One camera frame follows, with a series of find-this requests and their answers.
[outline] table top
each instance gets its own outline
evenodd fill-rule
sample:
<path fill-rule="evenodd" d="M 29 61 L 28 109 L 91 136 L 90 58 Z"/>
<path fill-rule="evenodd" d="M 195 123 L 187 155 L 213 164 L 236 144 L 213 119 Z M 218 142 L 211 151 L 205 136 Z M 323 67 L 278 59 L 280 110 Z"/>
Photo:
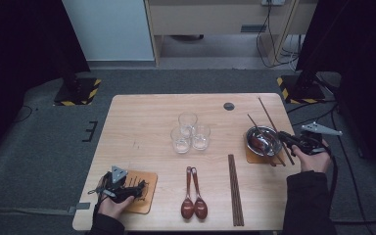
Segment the table top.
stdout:
<path fill-rule="evenodd" d="M 81 203 L 89 210 L 78 210 L 72 226 L 90 230 L 95 194 L 101 176 L 112 165 L 127 170 L 154 172 L 158 181 L 150 211 L 146 214 L 123 213 L 120 221 L 128 231 L 212 231 L 280 230 L 286 206 L 286 177 L 301 170 L 300 162 L 286 166 L 249 164 L 246 160 L 245 132 L 257 125 L 271 126 L 259 102 L 261 98 L 275 127 L 293 134 L 282 100 L 272 93 L 117 95 L 111 104 L 97 150 L 85 182 Z M 232 103 L 234 110 L 224 109 Z M 170 132 L 178 125 L 178 116 L 193 112 L 198 123 L 211 127 L 211 142 L 205 151 L 191 148 L 176 154 Z M 228 155 L 235 158 L 244 226 L 233 226 Z M 180 208 L 186 194 L 186 167 L 198 171 L 202 198 L 209 214 L 204 220 L 195 215 L 189 220 Z M 196 194 L 191 183 L 191 199 Z"/>

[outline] hand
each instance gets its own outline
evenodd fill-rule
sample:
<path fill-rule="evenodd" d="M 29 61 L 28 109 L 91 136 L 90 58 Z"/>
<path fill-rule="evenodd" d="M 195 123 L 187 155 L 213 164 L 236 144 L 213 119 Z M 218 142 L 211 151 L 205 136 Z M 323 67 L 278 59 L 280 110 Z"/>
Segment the hand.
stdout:
<path fill-rule="evenodd" d="M 103 177 L 99 181 L 99 186 L 102 184 Z M 103 194 L 102 203 L 100 204 L 99 210 L 97 213 L 101 213 L 107 216 L 110 216 L 116 220 L 120 217 L 121 213 L 132 204 L 135 198 L 133 196 L 128 197 L 123 202 L 117 204 L 107 195 Z"/>
<path fill-rule="evenodd" d="M 331 163 L 331 158 L 327 152 L 322 152 L 316 155 L 307 155 L 304 154 L 301 149 L 293 145 L 292 151 L 296 156 L 298 156 L 299 160 L 301 161 L 301 170 L 302 171 L 310 171 L 313 170 L 315 172 L 323 172 L 325 173 L 328 169 L 329 164 Z"/>

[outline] glass cup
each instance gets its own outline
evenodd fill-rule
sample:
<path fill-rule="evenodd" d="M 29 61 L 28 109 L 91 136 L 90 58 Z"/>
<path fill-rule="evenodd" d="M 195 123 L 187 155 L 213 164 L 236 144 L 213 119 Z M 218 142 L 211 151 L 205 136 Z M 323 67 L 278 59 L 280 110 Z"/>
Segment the glass cup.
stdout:
<path fill-rule="evenodd" d="M 185 154 L 191 147 L 190 137 L 186 137 L 179 126 L 174 127 L 170 132 L 170 138 L 172 139 L 173 150 L 178 154 Z"/>
<path fill-rule="evenodd" d="M 210 143 L 210 127 L 204 124 L 194 125 L 192 131 L 192 147 L 197 150 L 205 150 Z"/>
<path fill-rule="evenodd" d="M 184 112 L 179 115 L 179 127 L 183 136 L 190 138 L 192 136 L 192 128 L 197 123 L 197 115 L 194 113 Z"/>

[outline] white cabinet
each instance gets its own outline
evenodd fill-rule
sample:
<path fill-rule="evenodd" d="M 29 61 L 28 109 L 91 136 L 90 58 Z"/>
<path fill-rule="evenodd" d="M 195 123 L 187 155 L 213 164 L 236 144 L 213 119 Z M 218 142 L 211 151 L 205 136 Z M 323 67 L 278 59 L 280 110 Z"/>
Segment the white cabinet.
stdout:
<path fill-rule="evenodd" d="M 87 61 L 154 61 L 143 0 L 63 0 Z"/>

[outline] metal bowl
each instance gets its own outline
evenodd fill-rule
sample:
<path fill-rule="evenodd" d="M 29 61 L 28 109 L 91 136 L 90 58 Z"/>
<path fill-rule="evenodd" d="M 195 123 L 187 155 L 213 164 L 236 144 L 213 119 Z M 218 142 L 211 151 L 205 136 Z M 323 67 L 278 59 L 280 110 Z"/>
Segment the metal bowl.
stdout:
<path fill-rule="evenodd" d="M 277 132 L 268 126 L 259 125 L 251 127 L 246 133 L 247 147 L 253 153 L 264 156 L 264 152 L 273 157 L 282 150 L 282 143 Z"/>

